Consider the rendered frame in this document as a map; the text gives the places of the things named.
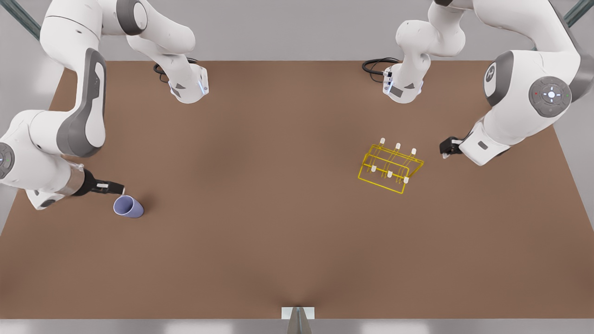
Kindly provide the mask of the lavender plastic cup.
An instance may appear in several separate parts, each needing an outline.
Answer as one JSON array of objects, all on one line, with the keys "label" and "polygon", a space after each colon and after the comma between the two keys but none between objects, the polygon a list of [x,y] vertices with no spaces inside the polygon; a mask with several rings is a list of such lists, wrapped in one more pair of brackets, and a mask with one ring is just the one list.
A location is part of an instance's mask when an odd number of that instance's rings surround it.
[{"label": "lavender plastic cup", "polygon": [[144,213],[144,207],[129,195],[121,195],[113,203],[113,211],[119,216],[139,218]]}]

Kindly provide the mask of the silver frame post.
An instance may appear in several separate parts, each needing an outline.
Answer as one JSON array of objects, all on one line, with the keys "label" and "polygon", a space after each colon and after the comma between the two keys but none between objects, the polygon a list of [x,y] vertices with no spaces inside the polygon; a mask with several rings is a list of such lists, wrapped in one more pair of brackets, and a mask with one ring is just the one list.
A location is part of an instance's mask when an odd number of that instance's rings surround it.
[{"label": "silver frame post", "polygon": [[16,0],[0,0],[2,6],[36,40],[40,40],[41,25]]},{"label": "silver frame post", "polygon": [[547,13],[534,40],[537,49],[562,51],[573,45],[581,53],[594,52],[594,0],[547,0]]},{"label": "silver frame post", "polygon": [[281,308],[281,319],[289,321],[287,334],[312,334],[309,321],[314,318],[314,307]]}]

